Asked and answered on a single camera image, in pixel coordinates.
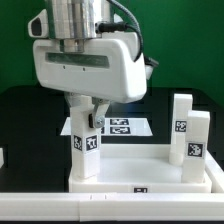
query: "green backdrop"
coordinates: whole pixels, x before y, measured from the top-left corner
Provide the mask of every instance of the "green backdrop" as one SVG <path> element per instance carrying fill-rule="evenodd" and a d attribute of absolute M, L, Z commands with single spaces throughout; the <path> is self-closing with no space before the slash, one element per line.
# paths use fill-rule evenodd
<path fill-rule="evenodd" d="M 224 0 L 120 2 L 140 22 L 145 54 L 160 62 L 149 85 L 201 89 L 224 106 Z M 1 2 L 0 92 L 37 83 L 27 23 L 43 8 L 43 0 Z"/>

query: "white platform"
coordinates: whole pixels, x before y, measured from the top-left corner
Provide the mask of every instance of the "white platform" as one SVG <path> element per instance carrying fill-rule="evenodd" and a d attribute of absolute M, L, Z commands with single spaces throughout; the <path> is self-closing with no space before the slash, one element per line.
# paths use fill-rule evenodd
<path fill-rule="evenodd" d="M 70 175 L 70 192 L 210 193 L 206 173 L 201 184 L 181 183 L 182 167 L 170 165 L 169 151 L 170 145 L 103 144 L 100 174 L 85 181 Z"/>
<path fill-rule="evenodd" d="M 167 147 L 158 146 L 157 155 Z M 152 151 L 145 152 L 145 157 L 153 157 Z M 209 153 L 206 172 L 212 180 L 212 193 L 0 193 L 0 220 L 224 220 L 224 174 Z"/>

